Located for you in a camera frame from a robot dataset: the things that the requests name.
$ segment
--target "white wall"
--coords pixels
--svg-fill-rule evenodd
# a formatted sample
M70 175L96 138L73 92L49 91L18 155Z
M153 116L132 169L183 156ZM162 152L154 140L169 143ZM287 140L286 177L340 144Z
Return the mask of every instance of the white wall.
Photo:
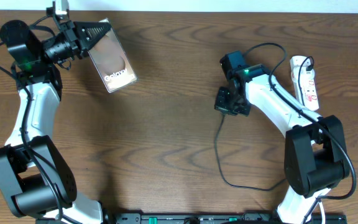
M70 10L358 13L358 0L69 0ZM0 0L0 9L45 10L52 0Z

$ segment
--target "wooden tabletop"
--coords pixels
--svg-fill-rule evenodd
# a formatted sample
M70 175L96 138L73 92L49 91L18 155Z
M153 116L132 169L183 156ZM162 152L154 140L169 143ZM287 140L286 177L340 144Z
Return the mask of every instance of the wooden tabletop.
M44 12L0 11L0 27L12 19L30 24ZM347 200L325 200L326 212L358 223L358 14L71 12L74 21L109 18L139 78L109 94L90 59L61 70L63 97L53 141L72 169L78 190L112 211L242 213L272 210L288 184L273 192L234 189L218 172L213 138L221 120L214 110L226 85L219 59L262 42L283 45L289 56L312 55L323 116L343 123L357 190ZM54 27L52 21L46 26ZM47 35L37 33L41 39ZM272 68L274 47L253 51L250 63ZM0 64L13 59L0 48ZM275 72L290 93L290 63ZM0 147L13 129L19 97L0 71ZM270 187L284 178L284 138L257 108L230 116L219 138L223 172L239 185ZM350 188L343 180L330 195ZM0 192L0 222L34 222L11 215Z

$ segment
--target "white power strip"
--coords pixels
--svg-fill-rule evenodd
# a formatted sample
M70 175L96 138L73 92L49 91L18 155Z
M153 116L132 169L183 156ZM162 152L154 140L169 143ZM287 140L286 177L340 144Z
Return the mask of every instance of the white power strip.
M306 59L305 56L294 56L290 60L291 65L291 79L295 89L296 99L311 111L316 111L319 108L316 85L314 82L314 69L306 71L307 66L311 65L308 59L302 66L302 62ZM299 69L301 69L300 85L298 86Z

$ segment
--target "wooden table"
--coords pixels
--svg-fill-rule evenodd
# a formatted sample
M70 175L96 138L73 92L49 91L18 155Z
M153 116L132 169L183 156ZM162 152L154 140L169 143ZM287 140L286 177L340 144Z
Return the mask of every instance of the wooden table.
M31 23L35 11L0 11L0 27L12 19ZM272 210L288 184L273 192L227 186L219 176L213 138L221 115L213 109L226 84L219 59L261 42L282 44L292 55L312 55L323 116L343 123L358 180L358 15L277 13L71 12L74 21L108 17L139 81L108 94L90 59L61 71L63 98L53 141L74 172L78 190L112 211L219 212ZM52 21L43 24L54 27ZM40 38L46 34L38 33ZM255 50L250 63L273 67L282 53ZM12 57L0 48L0 64ZM275 73L291 93L287 60ZM0 147L19 108L14 82L0 72ZM284 138L257 108L249 117L228 117L219 139L227 178L269 187L284 177ZM331 195L345 194L350 179ZM358 223L358 185L353 197L324 201L327 212ZM0 192L0 222L13 217Z

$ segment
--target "smartphone box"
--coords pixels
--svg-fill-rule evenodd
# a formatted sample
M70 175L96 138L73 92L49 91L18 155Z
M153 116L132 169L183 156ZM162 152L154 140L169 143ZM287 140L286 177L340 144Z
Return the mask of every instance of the smartphone box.
M100 22L110 23L107 18ZM137 81L136 74L112 27L89 51L89 56L109 93Z

